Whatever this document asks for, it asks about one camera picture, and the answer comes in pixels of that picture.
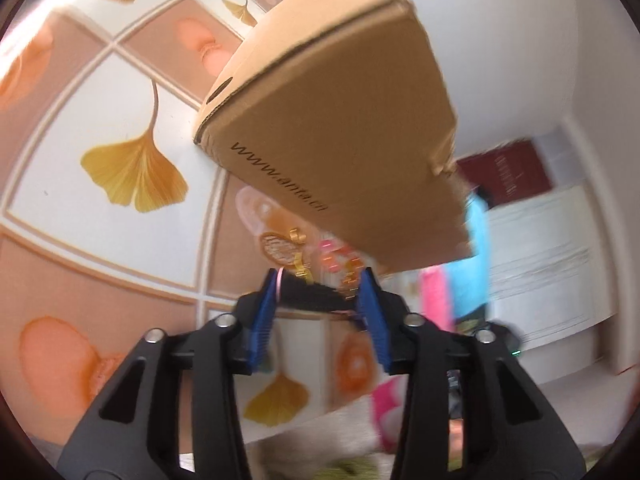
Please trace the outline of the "oval rhinestone gold pendant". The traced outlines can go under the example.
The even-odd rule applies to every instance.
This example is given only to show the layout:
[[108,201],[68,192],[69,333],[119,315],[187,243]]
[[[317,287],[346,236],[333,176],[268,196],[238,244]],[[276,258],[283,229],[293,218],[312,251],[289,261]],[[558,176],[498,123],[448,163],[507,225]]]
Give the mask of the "oval rhinestone gold pendant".
[[289,237],[265,232],[259,237],[259,246],[264,256],[277,266],[292,268],[304,260],[304,246],[294,243]]

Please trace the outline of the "gold ring earring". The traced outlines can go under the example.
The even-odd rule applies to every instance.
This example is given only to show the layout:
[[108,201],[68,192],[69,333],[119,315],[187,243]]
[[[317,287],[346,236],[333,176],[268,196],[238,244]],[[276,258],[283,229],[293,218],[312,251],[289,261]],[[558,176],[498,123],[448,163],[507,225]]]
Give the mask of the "gold ring earring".
[[304,246],[307,241],[307,234],[296,226],[288,230],[288,239],[295,245]]

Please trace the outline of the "purple kids smartwatch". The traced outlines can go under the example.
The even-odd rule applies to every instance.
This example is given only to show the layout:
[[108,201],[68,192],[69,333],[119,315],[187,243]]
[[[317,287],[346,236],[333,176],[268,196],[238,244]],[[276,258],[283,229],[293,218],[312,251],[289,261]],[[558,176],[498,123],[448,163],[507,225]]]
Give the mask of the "purple kids smartwatch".
[[296,278],[287,270],[277,270],[276,298],[279,307],[323,314],[341,315],[356,328],[365,330],[366,323],[357,313],[355,298],[347,298],[337,289]]

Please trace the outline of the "blue pillow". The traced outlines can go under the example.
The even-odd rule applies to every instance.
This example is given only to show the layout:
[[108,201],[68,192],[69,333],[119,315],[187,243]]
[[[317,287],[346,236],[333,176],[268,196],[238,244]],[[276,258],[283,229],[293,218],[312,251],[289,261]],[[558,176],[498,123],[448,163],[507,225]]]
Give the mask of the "blue pillow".
[[454,320],[482,316],[490,299],[490,233],[488,211],[490,198],[478,186],[466,203],[465,226],[468,228],[473,255],[445,264]]

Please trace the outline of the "pink floral blanket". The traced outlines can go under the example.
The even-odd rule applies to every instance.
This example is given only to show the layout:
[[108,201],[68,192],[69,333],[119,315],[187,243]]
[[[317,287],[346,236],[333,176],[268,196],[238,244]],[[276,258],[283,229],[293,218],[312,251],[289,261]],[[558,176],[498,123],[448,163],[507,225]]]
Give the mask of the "pink floral blanket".
[[450,300],[446,276],[430,266],[419,276],[421,310],[364,278],[364,314],[373,323],[373,345],[390,380],[372,392],[373,423],[387,453],[403,453],[408,439],[423,434],[447,457],[447,332]]

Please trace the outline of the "patterned table cover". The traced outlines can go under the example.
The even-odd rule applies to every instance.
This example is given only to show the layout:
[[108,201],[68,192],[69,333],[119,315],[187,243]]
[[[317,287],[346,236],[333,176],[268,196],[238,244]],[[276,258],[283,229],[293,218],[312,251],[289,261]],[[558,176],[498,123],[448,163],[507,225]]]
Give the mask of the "patterned table cover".
[[1,44],[1,392],[65,443],[142,333],[200,327],[307,234],[312,276],[364,255],[217,167],[198,107],[283,0],[27,0]]

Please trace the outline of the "dark red door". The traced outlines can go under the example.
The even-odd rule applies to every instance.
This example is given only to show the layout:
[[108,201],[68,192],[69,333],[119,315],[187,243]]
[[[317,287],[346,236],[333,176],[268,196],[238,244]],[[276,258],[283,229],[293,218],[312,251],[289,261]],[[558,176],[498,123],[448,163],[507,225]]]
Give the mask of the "dark red door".
[[517,140],[457,160],[465,179],[488,198],[489,207],[501,206],[548,193],[553,185],[531,140]]

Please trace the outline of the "brown cardboard box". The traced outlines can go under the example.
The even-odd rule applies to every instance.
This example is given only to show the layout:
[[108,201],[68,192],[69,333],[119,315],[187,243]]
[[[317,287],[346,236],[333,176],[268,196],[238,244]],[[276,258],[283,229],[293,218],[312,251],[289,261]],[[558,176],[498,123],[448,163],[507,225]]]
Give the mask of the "brown cardboard box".
[[217,165],[390,272],[472,252],[454,114],[410,0],[284,0],[198,112]]

